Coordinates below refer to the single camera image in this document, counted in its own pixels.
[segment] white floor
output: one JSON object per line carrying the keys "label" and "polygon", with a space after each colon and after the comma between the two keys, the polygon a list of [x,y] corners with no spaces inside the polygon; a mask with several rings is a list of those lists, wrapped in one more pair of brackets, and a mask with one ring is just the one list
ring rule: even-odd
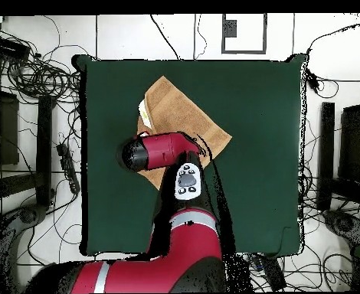
{"label": "white floor", "polygon": [[[170,47],[162,39],[156,26],[152,23],[148,15],[104,15],[98,16],[97,34],[97,54],[96,54],[96,17],[95,16],[32,16],[32,17],[7,17],[2,24],[2,30],[30,41],[35,44],[38,52],[46,54],[58,46],[59,38],[53,19],[60,32],[60,45],[78,45],[89,54],[97,55],[101,59],[120,59],[120,58],[148,58],[148,59],[175,59]],[[183,59],[192,59],[193,52],[193,31],[194,15],[175,15],[175,16],[156,16],[156,21],[162,28],[162,32],[167,36],[171,45],[176,49],[178,55]],[[221,15],[205,15],[200,19],[199,31],[207,42],[198,34],[196,36],[196,54],[200,55],[199,60],[204,59],[264,59],[264,60],[285,60],[292,54],[293,35],[294,53],[305,53],[311,42],[323,34],[330,33],[346,25],[360,22],[360,14],[295,14],[295,31],[293,33],[293,14],[268,14],[267,26],[267,54],[257,55],[230,55],[221,54]],[[74,54],[82,54],[84,50],[78,46],[61,47],[53,53],[53,60],[66,64],[71,71],[74,69],[70,64],[70,59]],[[310,70],[320,77],[334,80],[360,80],[360,27],[349,29],[342,33],[321,38],[313,45],[309,61]],[[323,96],[331,96],[335,93],[335,84],[325,82],[325,89],[321,92]],[[306,143],[313,139],[313,134],[319,134],[319,111],[323,101],[333,101],[335,103],[336,129],[339,128],[339,117],[343,107],[360,104],[360,82],[339,82],[339,91],[330,100],[324,100],[317,96],[312,90],[308,89],[306,94],[307,119],[309,124],[306,129]],[[74,108],[72,103],[63,104],[66,111]],[[33,105],[20,105],[19,129],[31,129],[36,134],[37,126],[29,122],[37,121],[37,107]],[[80,124],[75,125],[75,129],[80,129]],[[60,108],[54,109],[53,141],[59,143],[63,134],[69,133],[67,114]],[[335,147],[335,170],[338,166],[339,154],[339,131],[336,132]],[[19,133],[18,145],[25,154],[28,164],[32,170],[35,169],[35,138],[29,131]],[[80,160],[80,140],[70,141],[71,149],[74,151],[74,160]],[[306,147],[306,160],[311,157],[313,144]],[[309,167],[314,176],[317,175],[317,143]],[[52,152],[53,171],[60,172],[60,162],[57,157],[56,149]],[[25,171],[26,165],[21,159],[17,166],[3,166],[5,170]],[[3,171],[3,177],[16,175],[13,172]],[[64,179],[62,173],[52,175],[53,187]],[[33,195],[34,191],[26,191],[3,199],[0,202],[0,209],[3,212],[17,207],[25,198]],[[68,183],[63,181],[57,190],[56,206],[66,204],[72,198]],[[333,202],[334,207],[338,207],[341,202]],[[348,204],[345,208],[357,207],[357,204]],[[314,215],[315,211],[306,213]],[[57,230],[64,239],[70,243],[79,243],[80,226],[70,228],[73,224],[81,223],[81,197],[71,204],[66,211],[57,211],[54,215],[47,217],[46,220],[37,226],[32,253],[43,263],[59,263],[68,260],[92,260],[92,257],[82,256],[78,249],[78,244],[68,244],[63,242],[54,230],[54,218],[58,219]],[[316,219],[305,221],[305,242],[306,246],[302,253],[293,257],[286,257],[285,275],[289,286],[286,291],[293,291],[292,286],[296,286],[305,291],[327,291],[329,290],[326,281],[320,273],[319,264],[326,256],[332,253],[349,255],[348,247],[345,242],[329,232],[324,224]],[[19,247],[19,254],[25,252],[28,241],[32,235],[31,230],[26,231]],[[119,258],[120,254],[105,253],[99,255],[97,259]],[[37,264],[25,252],[18,260],[21,264]],[[350,263],[340,256],[334,256],[326,262],[326,267],[332,272],[350,272]],[[20,266],[20,277],[26,283],[38,270],[39,266]],[[269,291],[260,274],[252,272],[256,282],[262,285],[263,290]],[[347,290],[348,286],[340,279],[334,278],[329,274],[331,280],[329,285],[334,291]]]}

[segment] cloth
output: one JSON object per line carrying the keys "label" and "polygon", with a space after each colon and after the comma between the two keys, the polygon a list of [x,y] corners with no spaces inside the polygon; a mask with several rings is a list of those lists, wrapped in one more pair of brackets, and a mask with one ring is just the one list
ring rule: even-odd
{"label": "cloth", "polygon": [[[146,91],[144,105],[152,128],[145,126],[142,117],[139,115],[137,134],[148,132],[153,135],[183,131],[192,138],[198,139],[198,144],[208,152],[205,144],[198,138],[199,135],[207,143],[213,158],[217,157],[231,140],[229,134],[215,124],[210,117],[164,76],[160,77]],[[206,156],[201,155],[203,168],[209,162],[208,154]],[[159,189],[164,171],[165,168],[158,168],[149,171],[143,170],[140,174]]]}

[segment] dark green surface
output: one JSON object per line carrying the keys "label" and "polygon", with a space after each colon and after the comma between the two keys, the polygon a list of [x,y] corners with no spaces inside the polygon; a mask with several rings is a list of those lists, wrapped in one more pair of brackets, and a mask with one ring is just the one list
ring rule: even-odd
{"label": "dark green surface", "polygon": [[[299,249],[300,68],[269,61],[98,61],[87,65],[87,253],[145,251],[157,190],[122,170],[138,105],[162,75],[233,136],[217,157],[237,251]],[[211,183],[212,165],[206,168]]]}

